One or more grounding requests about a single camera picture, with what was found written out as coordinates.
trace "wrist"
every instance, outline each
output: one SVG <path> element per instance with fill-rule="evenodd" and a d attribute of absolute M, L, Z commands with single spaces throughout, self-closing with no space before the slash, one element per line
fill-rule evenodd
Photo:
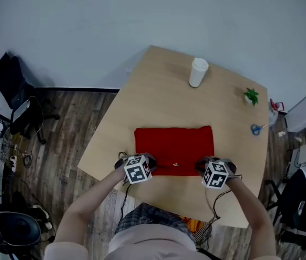
<path fill-rule="evenodd" d="M 230 177 L 230 178 L 227 178 L 225 184 L 227 186 L 230 186 L 229 184 L 232 184 L 232 183 L 236 183 L 237 181 L 241 181 L 241 179 L 239 177 Z"/>
<path fill-rule="evenodd" d="M 112 171 L 112 173 L 115 175 L 118 182 L 124 180 L 126 175 L 124 168 L 117 168 L 116 170 Z"/>

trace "black chair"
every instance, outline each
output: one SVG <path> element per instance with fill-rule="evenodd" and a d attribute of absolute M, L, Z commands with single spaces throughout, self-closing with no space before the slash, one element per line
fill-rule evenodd
<path fill-rule="evenodd" d="M 274 207 L 278 207 L 273 225 L 277 222 L 278 217 L 282 215 L 281 223 L 284 223 L 291 228 L 295 228 L 296 224 L 299 224 L 300 219 L 300 216 L 298 215 L 298 207 L 301 202 L 306 201 L 306 178 L 303 171 L 299 169 L 295 172 L 287 182 L 287 185 L 281 194 L 272 180 L 267 180 L 266 184 L 272 185 L 274 193 L 277 196 L 277 202 L 266 208 L 267 210 L 270 210 Z"/>
<path fill-rule="evenodd" d="M 0 212 L 0 252 L 11 259 L 36 259 L 30 251 L 41 230 L 33 218 L 22 213 Z"/>
<path fill-rule="evenodd" d="M 272 180 L 266 181 L 271 184 L 278 201 L 269 205 L 266 209 L 277 208 L 273 224 L 282 215 L 281 223 L 288 227 L 306 232 L 306 178 L 301 169 L 297 170 L 287 182 L 282 194 Z"/>
<path fill-rule="evenodd" d="M 45 144 L 46 140 L 41 136 L 43 121 L 47 119 L 58 120 L 60 116 L 57 114 L 43 114 L 43 108 L 46 104 L 50 103 L 50 100 L 44 100 L 40 103 L 35 88 L 28 84 L 23 77 L 18 58 L 10 58 L 7 53 L 0 59 L 0 92 L 6 99 L 8 106 L 12 109 L 11 119 L 7 119 L 0 115 L 0 122 L 4 125 L 6 122 L 8 123 L 11 134 L 20 133 L 27 139 L 30 139 L 29 132 L 34 127 L 39 142 Z M 30 103 L 29 108 L 14 120 L 15 111 L 17 111 L 27 100 L 29 100 Z"/>

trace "desk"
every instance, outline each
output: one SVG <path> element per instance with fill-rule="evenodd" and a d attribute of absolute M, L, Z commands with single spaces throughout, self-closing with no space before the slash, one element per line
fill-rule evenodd
<path fill-rule="evenodd" d="M 114 169 L 118 152 L 135 153 L 138 127 L 188 127 L 211 125 L 215 155 L 238 166 L 247 187 L 258 196 L 265 168 L 268 128 L 260 136 L 252 124 L 268 124 L 267 90 L 234 72 L 210 64 L 200 87 L 188 84 L 192 56 L 151 46 L 119 91 L 96 129 L 78 167 L 101 180 Z M 259 92 L 259 104 L 246 105 L 245 87 Z M 115 188 L 124 192 L 118 184 Z M 206 189 L 201 177 L 153 176 L 134 184 L 129 195 L 161 209 L 209 221 L 217 195 L 227 189 Z M 232 193 L 217 201 L 217 224 L 247 227 Z"/>

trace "small potted plant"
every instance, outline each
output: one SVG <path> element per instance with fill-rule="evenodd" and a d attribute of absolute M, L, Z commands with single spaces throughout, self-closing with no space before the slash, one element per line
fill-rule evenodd
<path fill-rule="evenodd" d="M 253 106 L 258 104 L 257 96 L 259 95 L 254 89 L 246 88 L 247 92 L 244 93 L 244 98 L 247 103 L 252 103 Z"/>

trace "red object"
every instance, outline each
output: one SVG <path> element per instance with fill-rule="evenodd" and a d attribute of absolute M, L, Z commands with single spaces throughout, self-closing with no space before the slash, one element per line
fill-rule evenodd
<path fill-rule="evenodd" d="M 214 156 L 213 132 L 201 128 L 137 128 L 136 153 L 148 152 L 157 160 L 155 176 L 199 176 L 194 164 Z"/>
<path fill-rule="evenodd" d="M 279 104 L 281 104 L 283 106 L 283 109 L 281 111 L 285 110 L 283 102 L 274 103 L 272 99 L 270 99 L 270 100 L 271 100 L 271 107 L 272 107 L 273 110 L 277 111 L 279 109 Z"/>

